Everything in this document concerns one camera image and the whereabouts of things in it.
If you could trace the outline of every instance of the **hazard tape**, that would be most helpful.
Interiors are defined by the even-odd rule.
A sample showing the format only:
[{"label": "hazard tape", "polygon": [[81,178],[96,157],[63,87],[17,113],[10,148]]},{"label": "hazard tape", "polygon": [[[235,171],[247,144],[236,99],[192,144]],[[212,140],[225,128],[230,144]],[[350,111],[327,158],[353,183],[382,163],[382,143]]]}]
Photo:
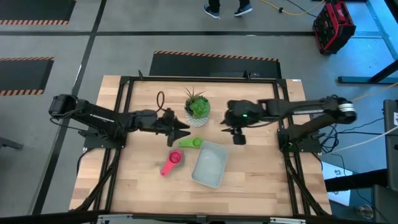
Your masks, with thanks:
[{"label": "hazard tape", "polygon": [[0,25],[67,25],[63,20],[0,20]]},{"label": "hazard tape", "polygon": [[44,90],[1,90],[0,96],[41,95]]},{"label": "hazard tape", "polygon": [[220,54],[201,54],[201,53],[189,53],[189,52],[174,52],[166,50],[156,50],[154,54],[170,54],[170,55],[186,55],[186,56],[200,56],[200,57],[218,57],[218,58],[233,58],[233,59],[248,59],[248,60],[265,60],[278,62],[276,58],[264,58],[264,57],[250,57],[250,56],[237,56],[237,55],[220,55]]},{"label": "hazard tape", "polygon": [[54,60],[54,57],[0,58],[0,61],[14,61],[14,60]]}]

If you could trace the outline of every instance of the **gray floor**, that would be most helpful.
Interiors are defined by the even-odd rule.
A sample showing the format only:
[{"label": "gray floor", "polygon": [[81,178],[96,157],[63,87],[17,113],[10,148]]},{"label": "gray floor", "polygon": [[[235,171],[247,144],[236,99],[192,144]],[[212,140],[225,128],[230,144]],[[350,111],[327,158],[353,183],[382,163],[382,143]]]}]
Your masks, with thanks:
[{"label": "gray floor", "polygon": [[[273,2],[290,12],[299,9],[286,1]],[[313,1],[296,1],[303,8]],[[202,1],[194,0],[112,0],[108,1],[99,26],[100,31],[181,31],[181,30],[243,30],[243,31],[311,31],[313,18],[279,14],[275,9],[252,0],[254,12],[234,18],[237,1],[222,1],[221,19],[214,20],[202,12]],[[398,49],[397,24],[385,4],[372,0],[377,16]],[[0,217],[30,213],[40,180],[44,174],[58,128],[47,114],[51,97],[69,93],[78,73],[88,37],[16,37],[1,36],[2,30],[74,30],[89,31],[93,27],[100,0],[79,0],[67,26],[0,26],[0,57],[53,56],[55,63],[42,96],[0,97],[0,136],[25,144],[23,150],[0,149]],[[377,34],[374,18],[363,3],[349,3],[349,11],[358,32]],[[95,102],[103,75],[137,75],[140,69],[149,73],[155,50],[203,52],[213,54],[250,55],[278,58],[283,78],[302,79],[307,99],[339,94],[356,98],[383,88],[378,85],[339,85],[341,75],[371,76],[393,62],[381,37],[356,35],[337,55],[319,54],[313,37],[287,36],[113,36],[97,37],[83,77],[78,96]],[[358,120],[339,125],[337,130],[359,126],[382,117],[382,101],[396,99],[398,89],[378,93],[356,101]],[[83,127],[76,122],[71,126]],[[361,129],[383,132],[382,121]],[[349,146],[369,136],[341,135],[339,147]],[[68,131],[54,178],[45,201],[44,213],[68,210],[75,182],[76,161],[81,154],[83,138]],[[386,166],[384,140],[341,153],[346,168],[355,172],[382,169]],[[323,161],[341,165],[339,157],[324,156]],[[344,215],[339,209],[337,214]]]}]

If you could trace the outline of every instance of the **green succulent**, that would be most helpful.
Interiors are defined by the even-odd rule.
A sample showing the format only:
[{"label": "green succulent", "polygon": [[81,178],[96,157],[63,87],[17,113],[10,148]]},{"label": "green succulent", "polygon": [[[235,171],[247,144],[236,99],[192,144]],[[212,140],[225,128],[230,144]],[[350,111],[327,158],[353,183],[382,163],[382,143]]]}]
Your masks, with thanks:
[{"label": "green succulent", "polygon": [[195,94],[195,89],[192,89],[190,92],[187,88],[186,94],[188,98],[185,102],[185,110],[194,118],[204,118],[210,113],[210,104],[209,101],[201,96],[203,92]]}]

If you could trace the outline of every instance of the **clear plastic container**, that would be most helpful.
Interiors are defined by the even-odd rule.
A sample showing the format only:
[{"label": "clear plastic container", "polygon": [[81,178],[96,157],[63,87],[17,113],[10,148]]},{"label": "clear plastic container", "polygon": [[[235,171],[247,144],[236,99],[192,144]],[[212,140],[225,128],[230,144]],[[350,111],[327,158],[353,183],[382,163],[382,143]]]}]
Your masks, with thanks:
[{"label": "clear plastic container", "polygon": [[219,187],[223,180],[227,160],[227,148],[204,141],[192,172],[192,179],[209,187]]}]

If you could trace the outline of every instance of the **wooden table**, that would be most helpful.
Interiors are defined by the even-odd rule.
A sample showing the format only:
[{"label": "wooden table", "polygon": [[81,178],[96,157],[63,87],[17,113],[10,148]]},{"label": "wooden table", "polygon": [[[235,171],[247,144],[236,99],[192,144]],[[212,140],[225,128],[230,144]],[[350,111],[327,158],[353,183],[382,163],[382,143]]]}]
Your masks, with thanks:
[{"label": "wooden table", "polygon": [[[119,80],[120,76],[104,76],[97,105],[113,110]],[[230,149],[221,186],[212,189],[191,179],[198,149],[184,149],[184,164],[169,176],[161,177],[159,172],[170,150],[166,146],[166,137],[136,131],[128,135],[126,147],[122,150],[111,211],[291,216],[285,165],[277,143],[278,124],[244,129],[245,146],[234,145],[232,135],[221,132],[226,128],[220,122],[228,100],[274,98],[271,84],[135,81],[129,111],[156,110],[156,95],[161,90],[165,93],[164,108],[172,108],[178,119],[186,122],[184,87],[192,89],[193,86],[197,92],[206,91],[203,95],[210,101],[211,113],[206,126],[190,128],[189,131],[192,136],[200,136]],[[305,99],[300,80],[287,80],[287,89],[290,101]],[[308,115],[294,116],[295,124],[308,120]],[[309,153],[300,155],[307,188],[323,209],[331,213],[319,161]],[[96,149],[82,159],[70,208],[79,206],[97,184],[103,157],[104,149]],[[297,186],[295,192],[299,210],[303,212]],[[103,193],[100,208],[104,208],[105,200],[106,193]]]}]

